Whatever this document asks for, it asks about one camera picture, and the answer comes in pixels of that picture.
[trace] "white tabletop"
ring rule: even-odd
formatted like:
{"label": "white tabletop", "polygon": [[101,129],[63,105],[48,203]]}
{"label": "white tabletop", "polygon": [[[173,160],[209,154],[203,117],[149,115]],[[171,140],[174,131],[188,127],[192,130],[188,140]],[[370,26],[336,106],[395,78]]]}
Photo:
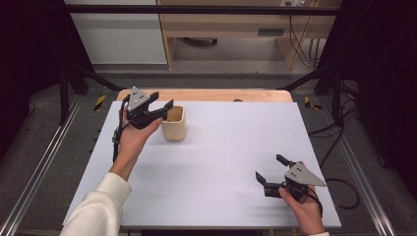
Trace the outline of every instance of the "white tabletop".
{"label": "white tabletop", "polygon": [[[163,105],[154,102],[149,110]],[[111,138],[121,102],[113,102],[68,215],[93,191],[112,165]],[[129,179],[133,193],[121,224],[157,229],[295,227],[283,200],[267,198],[255,171],[281,183],[288,167],[282,154],[303,160],[324,179],[293,102],[176,101],[185,108],[187,137],[171,143],[153,134]],[[317,187],[326,227],[340,227],[328,188]]]}

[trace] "white sweater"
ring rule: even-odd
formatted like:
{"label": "white sweater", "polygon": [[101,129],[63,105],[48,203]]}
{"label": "white sweater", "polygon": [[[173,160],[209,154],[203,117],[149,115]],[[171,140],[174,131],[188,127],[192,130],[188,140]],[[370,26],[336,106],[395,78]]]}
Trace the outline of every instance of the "white sweater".
{"label": "white sweater", "polygon": [[[61,235],[118,235],[123,204],[132,193],[129,183],[114,173],[106,173],[95,191],[71,213]],[[328,233],[311,236],[328,236]]]}

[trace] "cup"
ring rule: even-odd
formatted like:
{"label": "cup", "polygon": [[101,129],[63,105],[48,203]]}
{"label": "cup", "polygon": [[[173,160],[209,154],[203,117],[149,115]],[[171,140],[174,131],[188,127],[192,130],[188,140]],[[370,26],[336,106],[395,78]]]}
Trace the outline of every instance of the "cup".
{"label": "cup", "polygon": [[187,128],[184,107],[173,106],[168,111],[166,120],[162,121],[162,133],[163,137],[171,142],[178,142],[185,139]]}

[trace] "black and yellow tape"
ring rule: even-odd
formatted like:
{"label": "black and yellow tape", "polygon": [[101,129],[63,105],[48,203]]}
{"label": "black and yellow tape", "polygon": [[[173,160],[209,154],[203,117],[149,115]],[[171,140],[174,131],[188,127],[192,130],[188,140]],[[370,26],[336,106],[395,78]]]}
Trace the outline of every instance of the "black and yellow tape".
{"label": "black and yellow tape", "polygon": [[314,109],[316,109],[316,110],[322,110],[322,107],[321,107],[320,105],[313,105],[313,104],[310,102],[310,98],[309,98],[308,96],[304,96],[304,105],[305,105],[306,107],[314,108]]}
{"label": "black and yellow tape", "polygon": [[105,95],[101,95],[101,96],[98,97],[97,103],[95,104],[95,107],[94,107],[94,111],[99,111],[100,110],[101,105],[104,102],[104,99],[105,99]]}

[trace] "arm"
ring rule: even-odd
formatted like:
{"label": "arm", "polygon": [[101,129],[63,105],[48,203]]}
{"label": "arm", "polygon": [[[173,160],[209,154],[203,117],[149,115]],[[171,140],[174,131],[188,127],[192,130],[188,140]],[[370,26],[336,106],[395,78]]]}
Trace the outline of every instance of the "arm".
{"label": "arm", "polygon": [[291,207],[297,218],[300,231],[303,235],[310,236],[328,236],[325,227],[322,223],[322,217],[320,216],[319,206],[315,201],[308,197],[304,197],[300,203],[294,200],[294,198],[283,188],[279,188],[279,193],[282,199]]}
{"label": "arm", "polygon": [[157,119],[142,130],[130,125],[123,130],[119,154],[109,173],[95,191],[86,194],[69,217],[61,235],[118,234],[123,204],[132,192],[127,181],[147,139],[161,123],[162,120]]}

